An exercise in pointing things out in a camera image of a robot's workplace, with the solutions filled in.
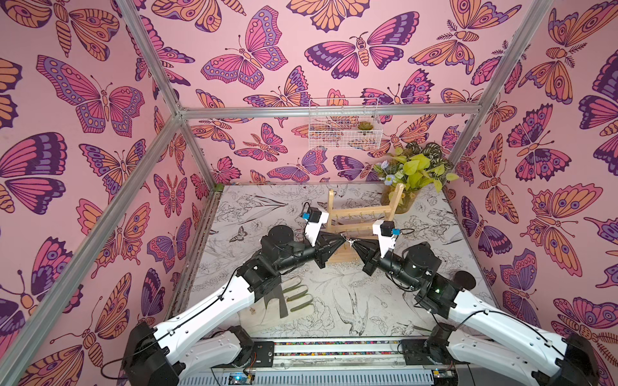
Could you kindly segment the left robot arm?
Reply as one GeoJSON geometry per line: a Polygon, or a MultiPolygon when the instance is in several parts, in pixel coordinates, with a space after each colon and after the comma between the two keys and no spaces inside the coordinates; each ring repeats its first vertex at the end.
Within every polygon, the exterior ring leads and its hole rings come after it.
{"type": "Polygon", "coordinates": [[[131,331],[122,358],[129,384],[177,385],[207,368],[245,366],[254,341],[242,327],[232,326],[214,337],[209,333],[279,288],[284,273],[306,262],[323,268],[345,242],[341,234],[319,228],[299,242],[290,227],[273,227],[222,288],[167,321],[156,326],[142,322],[131,331]]]}

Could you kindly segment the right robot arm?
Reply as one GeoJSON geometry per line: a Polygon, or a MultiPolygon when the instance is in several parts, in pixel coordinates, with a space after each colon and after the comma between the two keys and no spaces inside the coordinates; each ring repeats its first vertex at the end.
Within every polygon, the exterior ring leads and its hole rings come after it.
{"type": "Polygon", "coordinates": [[[584,337],[563,337],[492,307],[439,274],[442,262],[428,243],[413,245],[402,256],[377,240],[350,244],[365,273],[381,270],[414,292],[421,308],[444,318],[426,341],[434,360],[475,364],[526,385],[600,383],[600,367],[584,337]]]}

